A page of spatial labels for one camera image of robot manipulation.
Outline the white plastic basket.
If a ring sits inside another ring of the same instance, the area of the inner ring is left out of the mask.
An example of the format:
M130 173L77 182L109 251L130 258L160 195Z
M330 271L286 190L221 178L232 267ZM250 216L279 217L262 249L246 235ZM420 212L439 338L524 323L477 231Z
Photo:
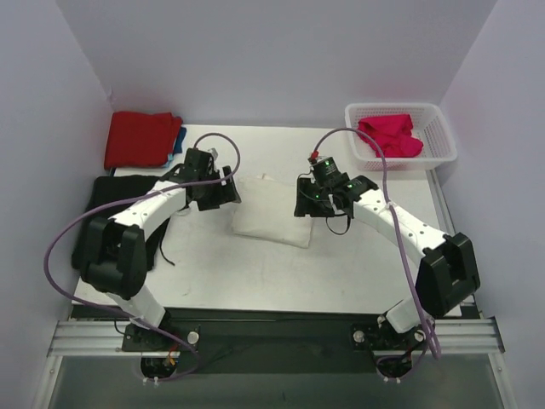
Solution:
M356 128L362 118L407 114L413 123L411 135L423 143L414 158L388 158L390 170L433 170L456 160L457 151L450 129L439 108L421 102L352 103L345 108L345 123Z

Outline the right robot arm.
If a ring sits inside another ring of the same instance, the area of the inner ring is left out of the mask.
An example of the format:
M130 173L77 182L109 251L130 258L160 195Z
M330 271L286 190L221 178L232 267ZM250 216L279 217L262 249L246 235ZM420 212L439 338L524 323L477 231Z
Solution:
M390 308L377 327L381 344L398 347L417 325L427 331L430 319L444 317L478 290L473 243L465 234L429 226L387 199L385 187L340 172L332 157L314 154L309 164L309 175L297 179L296 217L345 216L362 222L396 245L403 263L418 268L410 276L410 295Z

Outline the pink crumpled t shirt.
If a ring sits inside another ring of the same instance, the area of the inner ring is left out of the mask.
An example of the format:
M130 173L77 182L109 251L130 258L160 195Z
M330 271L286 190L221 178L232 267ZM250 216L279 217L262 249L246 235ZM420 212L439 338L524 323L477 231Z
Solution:
M412 135L409 114L361 118L358 129L375 141L386 158L414 158L422 153L423 143Z

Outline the folded red t shirt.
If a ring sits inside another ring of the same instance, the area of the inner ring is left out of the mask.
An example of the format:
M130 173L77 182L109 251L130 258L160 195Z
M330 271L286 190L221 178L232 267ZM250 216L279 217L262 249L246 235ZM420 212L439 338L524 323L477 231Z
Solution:
M112 115L103 167L155 168L175 154L182 118L170 112L121 111Z

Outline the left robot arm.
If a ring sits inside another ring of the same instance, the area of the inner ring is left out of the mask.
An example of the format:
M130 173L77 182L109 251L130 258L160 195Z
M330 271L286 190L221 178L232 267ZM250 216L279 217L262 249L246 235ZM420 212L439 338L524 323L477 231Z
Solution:
M215 149L187 149L185 161L160 176L144 196L113 216L96 217L89 223L81 280L106 294L142 327L142 341L155 351L170 345L172 330L163 323L165 308L146 286L146 242L172 215L193 202L200 211L241 202L234 181L241 158L233 168L220 170L216 158Z

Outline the aluminium mounting rail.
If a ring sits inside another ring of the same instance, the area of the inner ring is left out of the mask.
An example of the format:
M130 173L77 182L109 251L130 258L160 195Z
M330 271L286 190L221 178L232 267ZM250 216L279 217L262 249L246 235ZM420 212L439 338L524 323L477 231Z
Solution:
M198 334L197 351L207 348L258 347L340 347L365 351L370 341L349 323L332 320L266 321L205 320L181 324ZM503 353L499 329L494 320L439 320L436 322L442 354ZM138 346L129 336L122 336L109 321L61 321L54 331L48 356L136 356L164 357L170 346Z

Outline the folded blue t shirt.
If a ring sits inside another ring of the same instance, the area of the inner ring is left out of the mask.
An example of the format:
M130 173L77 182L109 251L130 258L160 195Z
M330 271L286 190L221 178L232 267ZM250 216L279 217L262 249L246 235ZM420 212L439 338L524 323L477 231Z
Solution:
M175 142L173 145L172 152L168 154L167 156L167 162L165 163L165 167L168 167L170 163L173 161L175 155L182 153L182 144L186 137L186 128L180 127L180 130L178 131L178 134L175 138Z

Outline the cream white t shirt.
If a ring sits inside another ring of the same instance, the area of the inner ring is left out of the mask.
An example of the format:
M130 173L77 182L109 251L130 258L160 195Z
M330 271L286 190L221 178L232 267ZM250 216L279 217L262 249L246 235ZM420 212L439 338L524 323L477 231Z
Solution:
M313 220L296 217L295 187L268 176L238 181L242 202L232 217L236 235L306 249L310 245Z

